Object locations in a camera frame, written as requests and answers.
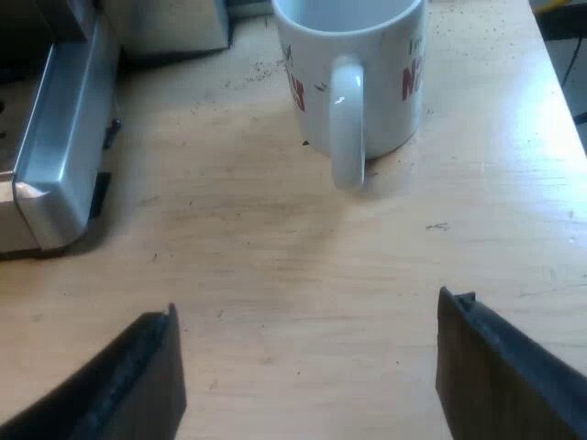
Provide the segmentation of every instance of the light wood surface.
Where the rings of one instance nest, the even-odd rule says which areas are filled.
[[[587,167],[524,0],[431,2],[415,136],[334,189],[302,145],[271,17],[121,81],[103,215],[0,264],[0,419],[177,304],[179,439],[449,438],[437,292],[587,372]]]

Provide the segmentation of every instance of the stainless steel appliance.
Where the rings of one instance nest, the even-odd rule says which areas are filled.
[[[0,5],[0,253],[85,230],[119,45],[92,0]]]

